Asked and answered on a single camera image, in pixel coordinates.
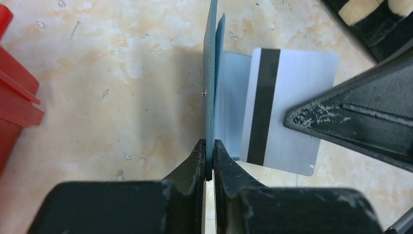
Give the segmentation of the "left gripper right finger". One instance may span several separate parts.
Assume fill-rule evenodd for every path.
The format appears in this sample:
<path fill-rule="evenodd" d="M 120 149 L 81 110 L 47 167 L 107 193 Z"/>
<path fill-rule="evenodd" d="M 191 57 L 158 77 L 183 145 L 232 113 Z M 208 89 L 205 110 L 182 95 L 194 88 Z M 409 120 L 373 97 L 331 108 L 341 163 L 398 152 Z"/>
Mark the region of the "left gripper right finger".
<path fill-rule="evenodd" d="M 228 154 L 213 150 L 219 234 L 380 234 L 365 196 L 350 188 L 267 187 Z"/>

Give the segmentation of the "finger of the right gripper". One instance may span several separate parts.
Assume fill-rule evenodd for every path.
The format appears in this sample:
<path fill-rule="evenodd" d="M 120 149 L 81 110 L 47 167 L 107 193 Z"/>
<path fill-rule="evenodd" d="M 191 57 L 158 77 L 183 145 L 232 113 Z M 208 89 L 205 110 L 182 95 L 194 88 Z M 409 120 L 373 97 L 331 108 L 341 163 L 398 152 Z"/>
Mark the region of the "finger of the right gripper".
<path fill-rule="evenodd" d="M 391 225 L 384 234 L 413 234 L 413 208 Z"/>
<path fill-rule="evenodd" d="M 405 53 L 290 108 L 286 128 L 413 170 L 413 56 Z"/>

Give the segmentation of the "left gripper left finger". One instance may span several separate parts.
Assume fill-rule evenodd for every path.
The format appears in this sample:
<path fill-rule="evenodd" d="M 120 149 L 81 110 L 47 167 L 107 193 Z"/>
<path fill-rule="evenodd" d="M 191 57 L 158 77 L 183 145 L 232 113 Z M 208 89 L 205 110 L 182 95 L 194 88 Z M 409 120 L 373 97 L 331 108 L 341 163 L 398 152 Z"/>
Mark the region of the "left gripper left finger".
<path fill-rule="evenodd" d="M 45 197 L 30 234 L 202 234 L 206 142 L 161 180 L 66 181 Z"/>

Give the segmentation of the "silver magnetic stripe card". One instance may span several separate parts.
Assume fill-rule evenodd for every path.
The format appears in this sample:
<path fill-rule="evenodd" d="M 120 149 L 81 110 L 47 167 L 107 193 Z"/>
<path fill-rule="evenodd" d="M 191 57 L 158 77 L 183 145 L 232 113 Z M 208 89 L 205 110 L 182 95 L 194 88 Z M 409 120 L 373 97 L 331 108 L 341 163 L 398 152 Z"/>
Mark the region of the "silver magnetic stripe card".
<path fill-rule="evenodd" d="M 284 126 L 287 111 L 331 89 L 336 52 L 256 48 L 249 73 L 240 160 L 311 176 L 320 139 Z"/>

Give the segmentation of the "blue card holder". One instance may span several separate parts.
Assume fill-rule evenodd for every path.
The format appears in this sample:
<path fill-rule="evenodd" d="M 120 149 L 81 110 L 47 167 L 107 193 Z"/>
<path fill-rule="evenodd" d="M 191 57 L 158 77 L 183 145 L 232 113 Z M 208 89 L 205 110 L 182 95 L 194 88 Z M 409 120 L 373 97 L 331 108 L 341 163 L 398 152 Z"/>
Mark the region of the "blue card holder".
<path fill-rule="evenodd" d="M 239 160 L 251 56 L 224 50 L 225 16 L 217 18 L 217 3 L 210 2 L 203 42 L 203 138 L 207 158 L 219 139 L 230 157 Z"/>

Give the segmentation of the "red plastic bin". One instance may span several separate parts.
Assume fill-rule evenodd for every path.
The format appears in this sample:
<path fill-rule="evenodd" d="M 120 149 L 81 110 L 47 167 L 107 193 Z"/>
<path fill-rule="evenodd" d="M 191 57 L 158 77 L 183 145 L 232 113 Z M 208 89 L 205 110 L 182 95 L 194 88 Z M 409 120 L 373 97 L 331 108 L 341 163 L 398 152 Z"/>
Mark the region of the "red plastic bin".
<path fill-rule="evenodd" d="M 35 105 L 38 80 L 9 52 L 0 48 L 0 173 L 24 128 L 39 126 L 44 112 Z"/>

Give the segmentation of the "black floral blanket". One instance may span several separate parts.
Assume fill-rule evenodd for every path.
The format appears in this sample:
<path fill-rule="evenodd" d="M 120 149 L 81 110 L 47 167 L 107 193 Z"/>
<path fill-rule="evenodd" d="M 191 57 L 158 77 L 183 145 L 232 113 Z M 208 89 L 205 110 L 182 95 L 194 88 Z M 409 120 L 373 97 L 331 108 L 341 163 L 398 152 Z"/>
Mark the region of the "black floral blanket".
<path fill-rule="evenodd" d="M 376 62 L 413 50 L 411 0 L 324 0 Z"/>

